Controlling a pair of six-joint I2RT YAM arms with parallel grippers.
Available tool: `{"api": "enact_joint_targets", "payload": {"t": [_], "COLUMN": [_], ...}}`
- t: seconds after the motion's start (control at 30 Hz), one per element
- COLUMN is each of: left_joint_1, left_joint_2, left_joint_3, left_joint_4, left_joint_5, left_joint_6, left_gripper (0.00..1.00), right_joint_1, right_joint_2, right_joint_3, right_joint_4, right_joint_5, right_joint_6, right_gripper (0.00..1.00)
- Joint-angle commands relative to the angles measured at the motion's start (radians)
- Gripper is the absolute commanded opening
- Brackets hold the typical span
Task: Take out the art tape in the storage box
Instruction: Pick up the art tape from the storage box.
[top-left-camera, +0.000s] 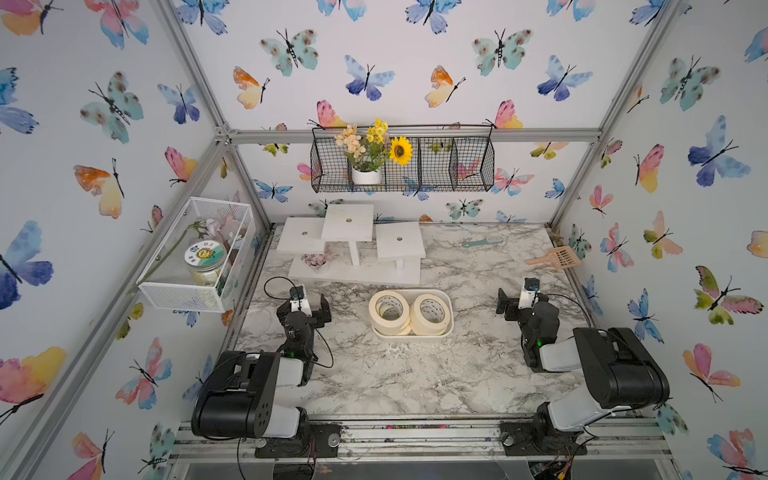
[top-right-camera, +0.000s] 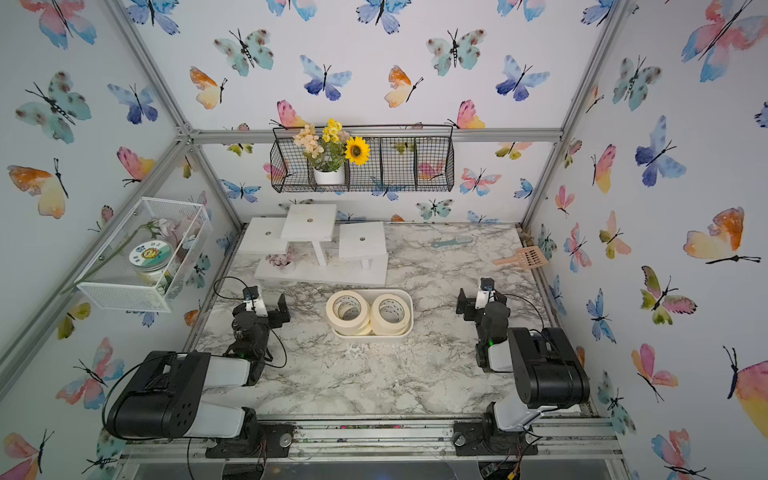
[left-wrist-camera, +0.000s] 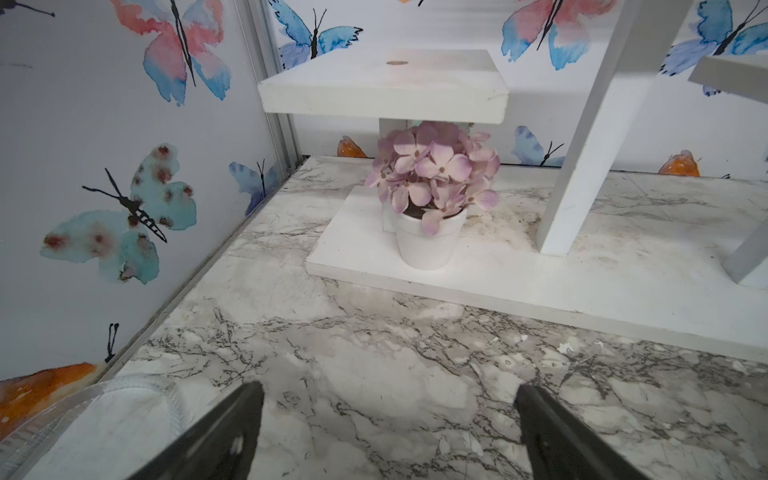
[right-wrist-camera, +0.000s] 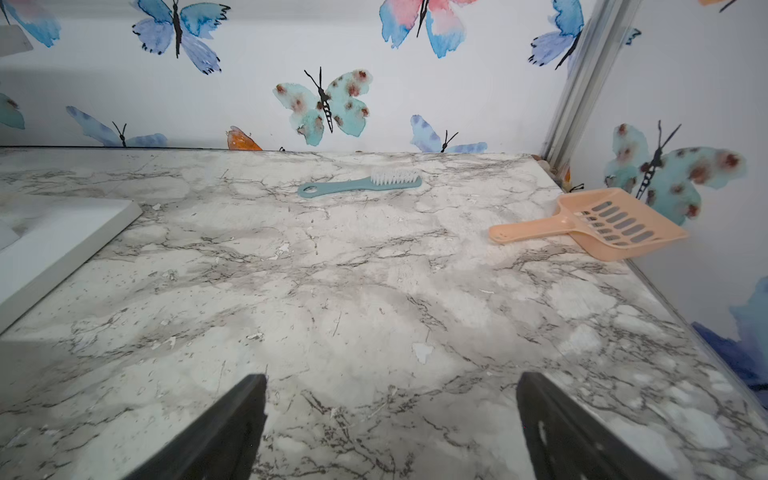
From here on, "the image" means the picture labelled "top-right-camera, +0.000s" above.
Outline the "beige masking tape roll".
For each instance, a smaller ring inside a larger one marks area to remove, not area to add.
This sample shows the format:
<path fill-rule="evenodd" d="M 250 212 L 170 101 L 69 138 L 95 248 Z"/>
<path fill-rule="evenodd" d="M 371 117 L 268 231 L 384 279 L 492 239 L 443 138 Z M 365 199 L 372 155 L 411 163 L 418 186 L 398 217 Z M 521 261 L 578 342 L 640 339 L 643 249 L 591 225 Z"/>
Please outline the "beige masking tape roll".
<path fill-rule="evenodd" d="M 326 302 L 326 317 L 331 328 L 343 336 L 363 336 L 372 331 L 370 304 L 355 291 L 334 293 Z"/>
<path fill-rule="evenodd" d="M 381 336 L 401 336 L 412 321 L 409 304 L 394 294 L 379 295 L 369 313 L 373 332 Z"/>

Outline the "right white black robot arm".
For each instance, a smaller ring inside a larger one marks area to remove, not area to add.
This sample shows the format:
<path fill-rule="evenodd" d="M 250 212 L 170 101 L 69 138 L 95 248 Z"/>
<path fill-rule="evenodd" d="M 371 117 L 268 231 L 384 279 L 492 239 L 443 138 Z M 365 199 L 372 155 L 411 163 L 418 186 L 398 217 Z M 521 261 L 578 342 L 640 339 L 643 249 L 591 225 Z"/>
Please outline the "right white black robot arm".
<path fill-rule="evenodd" d="M 493 279 L 480 279 L 474 296 L 460 291 L 456 313 L 475 326 L 479 368 L 514 377 L 515 390 L 491 403 L 485 414 L 491 433 L 523 433 L 542 415 L 589 400 L 588 376 L 564 330 L 512 327 L 508 296 Z"/>

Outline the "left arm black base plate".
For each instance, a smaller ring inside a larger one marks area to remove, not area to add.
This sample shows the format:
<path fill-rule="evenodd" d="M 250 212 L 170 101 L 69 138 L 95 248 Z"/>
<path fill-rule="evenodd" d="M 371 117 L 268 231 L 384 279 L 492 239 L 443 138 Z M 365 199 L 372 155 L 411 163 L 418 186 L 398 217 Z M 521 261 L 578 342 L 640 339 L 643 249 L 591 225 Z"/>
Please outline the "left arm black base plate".
<path fill-rule="evenodd" d="M 287 458 L 296 428 L 289 423 L 253 423 L 243 427 L 240 435 L 219 439 L 205 452 L 208 459 L 273 459 Z"/>

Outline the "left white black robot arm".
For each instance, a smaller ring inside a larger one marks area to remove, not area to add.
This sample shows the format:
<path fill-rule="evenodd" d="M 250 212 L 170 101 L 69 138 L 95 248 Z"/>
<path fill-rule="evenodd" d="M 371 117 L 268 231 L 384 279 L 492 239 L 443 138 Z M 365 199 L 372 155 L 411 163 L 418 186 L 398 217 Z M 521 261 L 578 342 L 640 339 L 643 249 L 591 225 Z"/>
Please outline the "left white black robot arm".
<path fill-rule="evenodd" d="M 148 441 L 234 439 L 243 432 L 248 416 L 244 407 L 207 402 L 203 393 L 255 385 L 273 365 L 268 347 L 273 331 L 291 320 L 285 295 L 269 310 L 257 286 L 246 287 L 243 294 L 244 302 L 233 310 L 234 341 L 224 354 L 152 351 L 130 372 L 103 420 L 110 435 Z"/>

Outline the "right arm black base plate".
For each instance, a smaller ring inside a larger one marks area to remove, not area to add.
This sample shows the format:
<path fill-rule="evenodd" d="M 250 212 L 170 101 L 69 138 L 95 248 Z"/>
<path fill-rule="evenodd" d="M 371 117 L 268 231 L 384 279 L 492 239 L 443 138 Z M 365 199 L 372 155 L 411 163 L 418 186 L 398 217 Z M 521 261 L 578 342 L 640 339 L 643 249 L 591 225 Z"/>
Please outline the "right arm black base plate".
<path fill-rule="evenodd" d="M 451 443 L 459 457 L 537 455 L 535 438 L 523 431 L 505 432 L 485 421 L 454 422 Z"/>

